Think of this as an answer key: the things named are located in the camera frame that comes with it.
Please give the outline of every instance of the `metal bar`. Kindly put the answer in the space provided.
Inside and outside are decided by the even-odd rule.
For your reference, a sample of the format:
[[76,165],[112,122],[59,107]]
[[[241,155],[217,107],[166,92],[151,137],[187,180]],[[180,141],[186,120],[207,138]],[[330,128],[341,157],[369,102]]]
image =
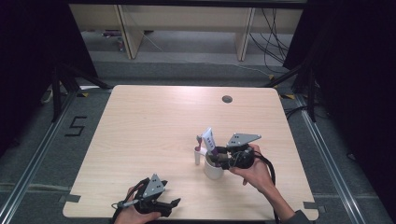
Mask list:
[[61,0],[66,4],[168,6],[168,7],[266,7],[266,8],[311,8],[330,7],[334,0]]
[[80,86],[81,90],[78,90],[78,93],[111,93],[112,89],[106,90],[102,89],[98,86]]
[[301,73],[303,69],[302,65],[297,65],[295,68],[289,70],[289,72],[285,73],[284,75],[282,75],[281,77],[278,77],[277,79],[275,79],[274,81],[264,85],[265,88],[273,88],[274,86],[276,86],[277,84],[282,83],[283,81],[295,76],[298,73]]
[[38,146],[35,154],[30,160],[25,171],[23,172],[20,180],[15,185],[11,193],[8,195],[6,202],[2,205],[0,212],[0,220],[2,224],[8,224],[14,216],[15,212],[17,211],[17,208],[20,205],[26,190],[29,188],[29,185],[35,177],[35,174],[40,167],[41,162],[44,160],[44,157],[46,156],[47,151],[49,150],[50,145],[59,130],[59,127],[63,123],[64,115],[66,114],[67,109],[70,107],[76,96],[76,92],[68,93],[66,99],[64,100],[63,112],[60,114],[59,118],[52,122],[49,126],[46,135]]
[[[296,95],[298,106],[305,105],[304,98],[301,95]],[[318,151],[320,153],[321,158],[323,159],[327,171],[329,172],[330,177],[332,178],[332,182],[334,183],[335,188],[340,196],[341,201],[346,208],[346,212],[349,215],[352,223],[367,223],[364,219],[361,209],[359,208],[358,203],[354,199],[349,187],[345,179],[343,178],[340,170],[338,169],[337,164],[332,158],[332,153],[328,149],[319,129],[315,122],[312,122],[311,118],[306,111],[303,111],[303,118],[305,120],[305,124],[308,127],[309,132],[311,132],[312,137],[314,138],[315,144],[318,147]]]

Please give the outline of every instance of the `hand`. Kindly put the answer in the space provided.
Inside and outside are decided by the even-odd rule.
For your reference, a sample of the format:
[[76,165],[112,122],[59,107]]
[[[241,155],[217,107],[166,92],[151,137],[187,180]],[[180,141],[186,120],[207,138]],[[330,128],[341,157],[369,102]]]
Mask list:
[[[134,199],[134,195],[128,199],[128,202]],[[127,208],[122,209],[120,214],[117,216],[115,224],[144,224],[146,222],[155,220],[161,216],[159,212],[152,212],[148,214],[140,214],[131,205]]]
[[[255,154],[262,154],[259,146],[249,144],[253,148]],[[230,172],[235,175],[240,175],[244,178],[243,185],[245,186],[249,183],[251,186],[256,188],[259,192],[265,193],[274,188],[274,183],[272,182],[270,173],[268,171],[268,166],[263,161],[258,158],[254,159],[253,164],[247,169],[240,169],[237,167],[230,168]]]
[[[249,146],[253,148],[255,154],[262,154],[259,146],[253,144],[249,144]],[[229,170],[231,173],[240,175],[244,178],[244,186],[249,183],[262,193],[268,202],[274,207],[274,210],[281,221],[287,221],[295,215],[294,211],[275,187],[268,171],[267,164],[259,158],[254,158],[253,164],[247,169],[232,167]]]

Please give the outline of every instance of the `table top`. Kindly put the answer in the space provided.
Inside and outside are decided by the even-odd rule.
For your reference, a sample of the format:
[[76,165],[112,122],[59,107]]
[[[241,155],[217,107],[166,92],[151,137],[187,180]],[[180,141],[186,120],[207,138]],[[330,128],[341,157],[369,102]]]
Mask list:
[[[232,97],[224,103],[222,97]],[[276,169],[276,186],[294,210],[314,198],[278,95],[273,89],[185,86],[117,86],[92,138],[70,192],[67,217],[112,217],[111,204],[129,187],[157,174],[167,180],[160,202],[181,198],[167,219],[268,220],[271,205],[242,178],[225,171],[211,180],[194,162],[196,135],[213,130],[218,146],[233,133],[260,134],[263,155]]]

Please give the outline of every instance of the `black strap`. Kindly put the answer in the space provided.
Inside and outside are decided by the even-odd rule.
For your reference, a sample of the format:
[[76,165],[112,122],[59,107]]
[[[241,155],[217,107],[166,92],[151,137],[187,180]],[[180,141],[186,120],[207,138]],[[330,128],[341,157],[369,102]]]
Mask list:
[[[265,164],[268,165],[268,168],[270,169],[270,174],[271,174],[271,179],[274,183],[274,185],[276,184],[276,177],[275,177],[275,168],[274,165],[268,161],[268,159],[266,159],[261,153],[256,152],[258,155],[255,155],[255,158],[259,158],[261,161],[263,161]],[[280,223],[280,219],[279,216],[277,215],[276,211],[274,210],[274,218],[275,218],[275,222],[276,224]]]
[[120,212],[122,211],[123,208],[117,208],[116,212],[113,215],[113,218],[110,219],[110,224],[114,224],[117,220],[117,217],[119,216]]

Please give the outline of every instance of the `sleeve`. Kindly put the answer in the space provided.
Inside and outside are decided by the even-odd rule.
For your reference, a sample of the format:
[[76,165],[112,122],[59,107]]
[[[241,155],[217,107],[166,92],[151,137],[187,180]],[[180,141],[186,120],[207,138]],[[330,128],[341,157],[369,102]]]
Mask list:
[[284,224],[310,224],[310,223],[311,222],[308,220],[308,218],[301,210],[298,210],[293,217],[291,217],[289,220],[284,222]]

